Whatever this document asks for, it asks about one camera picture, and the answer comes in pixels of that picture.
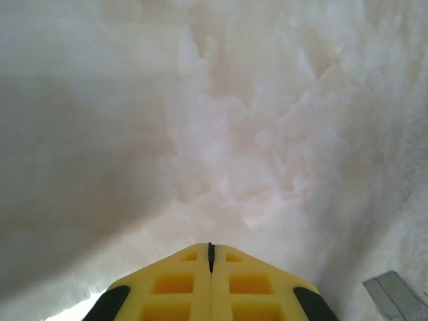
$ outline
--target black rubber strip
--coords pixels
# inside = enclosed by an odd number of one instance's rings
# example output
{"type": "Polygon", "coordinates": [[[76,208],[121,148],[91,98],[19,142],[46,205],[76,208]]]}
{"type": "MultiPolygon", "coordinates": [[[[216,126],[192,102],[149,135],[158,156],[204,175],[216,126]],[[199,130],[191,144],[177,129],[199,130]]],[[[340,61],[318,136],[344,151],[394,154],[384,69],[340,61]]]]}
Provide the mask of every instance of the black rubber strip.
{"type": "Polygon", "coordinates": [[[215,245],[209,242],[208,243],[208,264],[209,264],[209,271],[211,273],[213,273],[213,270],[214,270],[214,261],[215,261],[215,245]]]}
{"type": "Polygon", "coordinates": [[[102,294],[82,321],[114,321],[131,289],[118,286],[102,294]]]}
{"type": "Polygon", "coordinates": [[[294,288],[293,291],[309,321],[339,321],[320,294],[306,288],[294,288]]]}

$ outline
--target metal object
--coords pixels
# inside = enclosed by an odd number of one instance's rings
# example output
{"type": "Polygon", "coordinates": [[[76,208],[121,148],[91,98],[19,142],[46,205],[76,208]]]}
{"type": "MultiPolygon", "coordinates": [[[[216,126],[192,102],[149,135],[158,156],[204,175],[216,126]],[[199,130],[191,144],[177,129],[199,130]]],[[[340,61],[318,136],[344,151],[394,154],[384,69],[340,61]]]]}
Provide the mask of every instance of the metal object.
{"type": "Polygon", "coordinates": [[[397,272],[362,283],[387,321],[428,321],[426,294],[418,294],[397,272]]]}

